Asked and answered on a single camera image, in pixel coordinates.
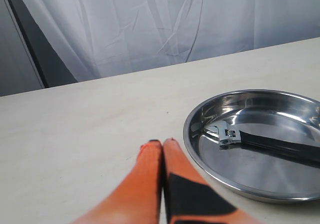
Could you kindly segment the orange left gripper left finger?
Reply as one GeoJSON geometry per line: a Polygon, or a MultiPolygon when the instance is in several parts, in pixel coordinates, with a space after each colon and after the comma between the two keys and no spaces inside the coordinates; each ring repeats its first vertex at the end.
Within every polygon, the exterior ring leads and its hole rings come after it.
{"type": "Polygon", "coordinates": [[[160,219],[163,148],[158,140],[140,147],[130,173],[75,224],[157,224],[160,219]]]}

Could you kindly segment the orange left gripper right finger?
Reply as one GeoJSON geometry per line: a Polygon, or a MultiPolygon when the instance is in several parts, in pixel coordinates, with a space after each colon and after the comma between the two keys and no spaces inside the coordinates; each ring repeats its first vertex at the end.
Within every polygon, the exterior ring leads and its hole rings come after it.
{"type": "Polygon", "coordinates": [[[168,224],[258,224],[216,193],[189,162],[179,143],[163,143],[164,200],[168,224]]]}

